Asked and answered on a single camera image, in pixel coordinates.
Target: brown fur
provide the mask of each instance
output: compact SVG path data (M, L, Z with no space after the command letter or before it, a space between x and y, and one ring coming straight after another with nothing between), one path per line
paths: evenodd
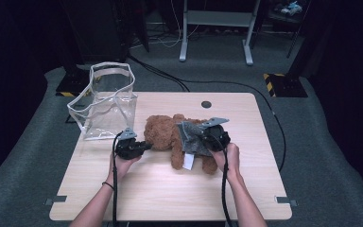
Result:
M182 140L176 125L182 121L199 124L206 120L185 118L183 114L179 113L175 114L173 118L167 115L152 115L147 119L146 130L144 131L146 142L152 144L152 149L172 149L170 163L175 169L181 169L184 163ZM202 170L205 173L214 174L217 170L214 157L200 157L202 159Z

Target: person's left hand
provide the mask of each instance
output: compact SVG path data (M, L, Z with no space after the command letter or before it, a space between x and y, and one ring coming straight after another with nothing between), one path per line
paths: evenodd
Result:
M130 160L124 160L116 155L115 162L116 162L116 168L117 168L117 181L121 181L123 177L128 173L131 165L138 160L141 159L142 156L138 156L136 158L130 159ZM113 185L113 153L111 152L111 163L109 166L109 173L108 178L106 180L107 183L110 183Z

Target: gray cloth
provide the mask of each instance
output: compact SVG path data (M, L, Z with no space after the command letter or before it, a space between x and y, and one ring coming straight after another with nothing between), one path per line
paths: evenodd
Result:
M202 144L200 137L203 134L204 127L195 125L189 121L182 121L178 124L181 135L182 150L188 154L199 154L212 156L211 152Z

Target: clothing label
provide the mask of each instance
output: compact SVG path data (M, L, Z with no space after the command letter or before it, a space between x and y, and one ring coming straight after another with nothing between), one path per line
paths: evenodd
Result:
M182 165L183 168L191 170L194 163L194 154L184 153L184 163Z

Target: gray carpet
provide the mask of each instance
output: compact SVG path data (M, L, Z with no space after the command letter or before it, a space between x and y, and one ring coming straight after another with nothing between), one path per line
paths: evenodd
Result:
M263 74L287 72L300 44L290 59L286 59L290 40L263 34L252 50L254 66L247 66L241 46L243 38L234 35L200 37L189 43L187 61L183 63L179 62L180 43L170 48L151 44L149 53L141 46L130 52L140 61L180 79L234 81L248 84L264 94L285 131L287 150L281 172L285 190L299 203L292 208L291 219L270 221L269 226L363 226L363 182L330 136L322 107L307 79L301 78L301 82L308 98L268 95ZM135 91L182 91L177 83L159 78L133 61L127 62L136 77ZM68 225L50 220L51 207L43 203L58 192L80 131L77 125L64 123L68 115L66 104L73 98L55 96L64 70L58 68L45 76L48 89L43 102L0 167L0 226ZM191 92L254 93L275 159L278 165L281 163L281 132L266 102L255 91L224 83L186 85ZM188 226L188 223L176 224Z

